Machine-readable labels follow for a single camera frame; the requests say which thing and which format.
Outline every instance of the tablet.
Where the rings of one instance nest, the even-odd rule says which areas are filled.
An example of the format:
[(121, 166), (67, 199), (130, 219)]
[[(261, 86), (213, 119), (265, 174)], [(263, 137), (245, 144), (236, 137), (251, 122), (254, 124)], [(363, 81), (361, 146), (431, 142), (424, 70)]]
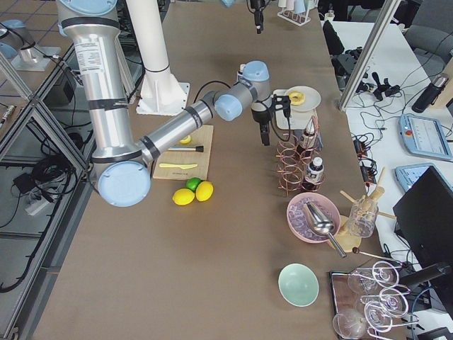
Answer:
[(453, 159), (439, 120), (403, 114), (399, 125), (409, 152), (426, 157)]
[(422, 163), (422, 164), (413, 164), (398, 166), (395, 168), (395, 175), (398, 183), (401, 185), (403, 190), (406, 192), (412, 185), (425, 173), (425, 171), (430, 167), (434, 167), (439, 175), (444, 179), (445, 183), (448, 181), (443, 177), (442, 173), (433, 163)]

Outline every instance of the pink bowl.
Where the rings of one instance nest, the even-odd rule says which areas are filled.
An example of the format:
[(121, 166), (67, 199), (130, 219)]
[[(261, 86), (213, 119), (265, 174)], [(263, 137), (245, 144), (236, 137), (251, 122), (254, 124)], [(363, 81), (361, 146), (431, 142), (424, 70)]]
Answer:
[(296, 237), (308, 243), (321, 243), (328, 240), (328, 237), (318, 236), (312, 232), (306, 223), (302, 207), (305, 203), (313, 202), (321, 211), (331, 218), (335, 224), (335, 229), (332, 232), (335, 235), (340, 229), (340, 213), (337, 207), (326, 196), (318, 193), (300, 193), (291, 199), (286, 209), (286, 217), (289, 228)]

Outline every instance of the white table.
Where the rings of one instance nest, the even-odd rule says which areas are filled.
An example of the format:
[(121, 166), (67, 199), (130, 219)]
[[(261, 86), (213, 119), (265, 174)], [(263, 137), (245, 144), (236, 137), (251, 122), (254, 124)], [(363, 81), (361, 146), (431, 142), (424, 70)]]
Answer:
[[(364, 46), (372, 26), (372, 23), (333, 22), (333, 27), (346, 50)], [(408, 74), (414, 70), (416, 71), (406, 79)], [(389, 83), (391, 85), (401, 86), (403, 84), (402, 87), (405, 87), (421, 81), (419, 84), (404, 89), (407, 100), (412, 98), (420, 90), (423, 90), (430, 83), (427, 74), (423, 68), (420, 67), (419, 61), (396, 25), (390, 25), (386, 29), (386, 32), (374, 52), (372, 61), (370, 62), (368, 71), (369, 78), (364, 79), (364, 81), (374, 83), (374, 80), (371, 77), (372, 72), (378, 73), (381, 83), (384, 82), (384, 78), (389, 78)], [(415, 98), (406, 106), (404, 113), (414, 113), (411, 110), (411, 106), (417, 97), (418, 96), (415, 96)], [(349, 103), (346, 114), (352, 133), (361, 135), (366, 132), (373, 132), (376, 137), (379, 137), (379, 131), (370, 130), (365, 127), (360, 116), (362, 111), (377, 114), (377, 110), (373, 107), (360, 107), (371, 106), (373, 103), (376, 103), (376, 101), (376, 98), (372, 94), (364, 93), (360, 94), (360, 97), (355, 96)], [(404, 103), (404, 97), (393, 99), (384, 98), (384, 101), (377, 105), (384, 106), (390, 104), (385, 109), (390, 112), (396, 112), (390, 114), (382, 111), (383, 119), (386, 119), (392, 116), (399, 117), (401, 115), (401, 109), (404, 107)], [(453, 123), (453, 117), (446, 108), (437, 110), (427, 109), (421, 116), (437, 118), (443, 126), (447, 127), (451, 127)], [(368, 126), (374, 126), (376, 118), (369, 115), (364, 115), (364, 117)], [(387, 168), (387, 173), (383, 180), (383, 187), (385, 187), (386, 193), (379, 201), (379, 209), (382, 212), (393, 214), (393, 206), (404, 194), (403, 189), (398, 184), (394, 175), (394, 169), (397, 166), (431, 162), (436, 165), (450, 183), (453, 183), (453, 163), (417, 157), (416, 155), (409, 153), (403, 145), (402, 138), (399, 134), (397, 118), (385, 121), (384, 127), (386, 129), (382, 130), (382, 140), (372, 146), (372, 153), (370, 154), (371, 158), (377, 161), (379, 174), (384, 166)], [(390, 251), (406, 249), (406, 246), (394, 234), (394, 226), (394, 220), (381, 216), (377, 218), (377, 229), (381, 245), (387, 244)], [(392, 256), (402, 261), (406, 260), (406, 253), (404, 251), (393, 253)], [(429, 310), (416, 314), (420, 317), (420, 324), (425, 328), (425, 331), (422, 332), (427, 332), (438, 327), (449, 327), (449, 330), (453, 332), (453, 320), (447, 313)]]

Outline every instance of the blue joint cap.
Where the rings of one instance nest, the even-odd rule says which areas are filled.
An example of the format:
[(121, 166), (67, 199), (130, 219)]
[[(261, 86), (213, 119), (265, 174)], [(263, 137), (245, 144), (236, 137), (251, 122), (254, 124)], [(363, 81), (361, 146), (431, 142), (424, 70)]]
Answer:
[(148, 169), (137, 161), (121, 161), (110, 165), (98, 181), (99, 194), (116, 207), (137, 204), (146, 197), (150, 188)]
[(264, 62), (254, 60), (248, 62), (243, 68), (243, 77), (249, 81), (267, 81), (269, 80), (268, 67)]
[(239, 117), (243, 111), (240, 100), (231, 94), (222, 94), (215, 102), (214, 109), (222, 119), (228, 122)]
[(104, 16), (115, 8), (117, 0), (57, 0), (68, 9), (85, 16)]
[(17, 52), (8, 44), (3, 44), (0, 42), (0, 52), (5, 56), (6, 59), (13, 59)]
[(25, 27), (25, 24), (22, 21), (17, 20), (17, 19), (5, 20), (5, 21), (2, 21), (1, 23), (3, 23), (7, 28), (12, 28), (12, 29)]

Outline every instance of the white plate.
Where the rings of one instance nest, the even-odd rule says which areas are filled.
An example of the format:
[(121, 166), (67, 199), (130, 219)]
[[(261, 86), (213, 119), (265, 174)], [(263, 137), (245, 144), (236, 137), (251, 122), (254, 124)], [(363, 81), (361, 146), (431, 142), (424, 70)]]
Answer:
[(305, 95), (305, 102), (301, 105), (291, 105), (291, 111), (307, 112), (312, 111), (321, 103), (321, 95), (319, 92), (308, 86), (295, 86), (285, 92), (287, 96), (292, 91), (302, 92)]
[[(277, 96), (284, 96), (288, 90), (275, 90), (273, 93)], [(291, 117), (289, 117), (289, 123), (291, 130), (300, 129), (303, 130), (306, 125), (309, 123), (312, 116), (317, 117), (316, 110), (308, 110), (307, 112), (299, 112), (293, 110), (291, 106)], [(288, 120), (283, 115), (282, 110), (275, 111), (275, 120), (277, 121), (277, 126), (281, 130), (288, 130)]]

